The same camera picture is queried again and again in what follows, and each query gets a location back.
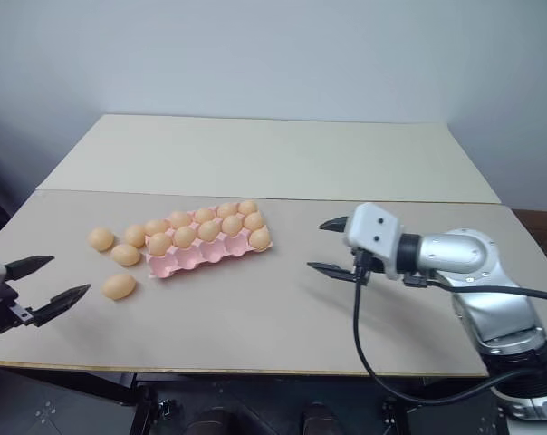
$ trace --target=pink egg carton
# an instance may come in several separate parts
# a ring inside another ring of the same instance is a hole
[[[218,206],[209,207],[214,213],[217,212]],[[193,220],[196,210],[188,211],[187,214],[191,216],[192,227],[196,230],[200,224]],[[245,217],[241,213],[236,214],[243,221]],[[217,215],[213,219],[219,227],[221,227],[222,218]],[[173,238],[175,229],[169,227],[165,234]],[[239,233],[231,237],[224,232],[220,232],[213,242],[206,242],[199,238],[196,238],[190,247],[182,248],[171,245],[164,256],[152,256],[151,254],[145,254],[147,264],[151,271],[151,277],[167,278],[175,274],[178,270],[191,270],[203,263],[218,263],[222,258],[226,256],[242,256],[243,254],[251,251],[257,251],[254,247],[249,245],[249,236],[252,233],[249,229],[243,227]],[[272,246],[270,243],[265,249],[257,252],[264,252],[266,249]]]

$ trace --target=wooden board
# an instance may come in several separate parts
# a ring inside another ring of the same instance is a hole
[[[39,189],[499,202],[445,124],[175,116],[104,115]]]
[[[41,328],[0,335],[0,363],[98,370],[362,374],[354,349],[352,284],[306,262],[351,265],[341,235],[320,231],[356,203],[263,199],[270,250],[202,266],[167,280],[147,266],[115,264],[86,243],[96,226],[115,234],[135,222],[222,199],[74,191],[36,191],[0,233],[0,260],[56,259],[16,283],[22,306],[39,307],[72,286],[93,288]],[[409,232],[471,227],[492,237],[504,269],[521,285],[547,291],[547,261],[511,210],[499,205],[384,203]],[[112,302],[102,282],[133,274],[139,288]],[[547,303],[535,303],[547,327]],[[480,375],[485,372],[440,289],[406,288],[373,276],[364,290],[360,332],[377,372]]]

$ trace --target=robotic arm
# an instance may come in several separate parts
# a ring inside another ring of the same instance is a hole
[[[90,285],[80,285],[53,297],[37,310],[20,306],[16,302],[18,293],[6,281],[28,276],[53,259],[53,256],[29,256],[5,266],[0,263],[0,334],[21,324],[42,326],[70,309],[87,292]]]
[[[371,203],[320,229],[343,232],[356,257],[354,273],[309,263],[327,276],[365,285],[370,272],[384,273],[392,280],[403,276],[408,286],[437,285],[453,292],[456,315],[492,378],[534,369],[493,387],[499,404],[519,419],[547,421],[547,337],[527,297],[547,294],[521,289],[509,279],[489,236],[466,228],[406,234],[396,216]]]

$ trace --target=white wall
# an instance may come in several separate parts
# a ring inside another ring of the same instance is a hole
[[[0,0],[11,202],[104,112],[447,121],[547,209],[547,0]]]

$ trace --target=orange egg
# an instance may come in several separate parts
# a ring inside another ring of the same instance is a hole
[[[223,219],[221,223],[221,230],[226,233],[228,236],[237,236],[237,233],[241,231],[242,228],[241,219],[235,215],[228,216]]]
[[[102,294],[109,299],[122,299],[132,293],[137,281],[131,275],[115,275],[107,279],[102,285]]]
[[[217,209],[217,215],[222,219],[225,219],[228,216],[234,215],[235,213],[237,213],[237,204],[233,202],[222,204]]]
[[[140,260],[140,252],[129,244],[116,245],[110,252],[110,256],[121,266],[136,265]]]
[[[250,213],[254,213],[255,211],[257,211],[257,205],[253,201],[247,200],[247,201],[244,201],[244,202],[240,203],[237,210],[241,214],[247,216]]]
[[[145,232],[147,236],[152,236],[157,233],[164,233],[168,230],[168,222],[165,219],[153,219],[145,224]]]
[[[164,256],[171,246],[171,237],[165,233],[157,233],[149,239],[149,253],[152,256]]]
[[[106,251],[114,242],[114,235],[108,228],[97,227],[89,234],[89,245],[97,251]]]
[[[255,231],[256,229],[259,229],[263,226],[264,226],[264,217],[259,211],[250,213],[244,219],[244,227],[246,227],[250,231]]]
[[[197,236],[206,242],[213,242],[219,234],[219,225],[214,220],[204,222],[197,229]]]
[[[134,247],[145,245],[145,227],[142,225],[131,225],[125,229],[125,242]]]
[[[213,212],[213,210],[209,208],[200,208],[198,211],[195,212],[195,221],[199,224],[203,224],[208,220],[212,220],[215,216],[216,214]]]
[[[173,234],[173,245],[183,249],[187,249],[197,238],[197,233],[192,227],[181,227]]]
[[[255,248],[257,251],[267,249],[270,243],[272,243],[272,239],[270,238],[270,232],[266,227],[256,229],[256,231],[249,236],[249,246]]]
[[[186,227],[191,223],[191,216],[184,211],[174,211],[168,217],[174,229]]]

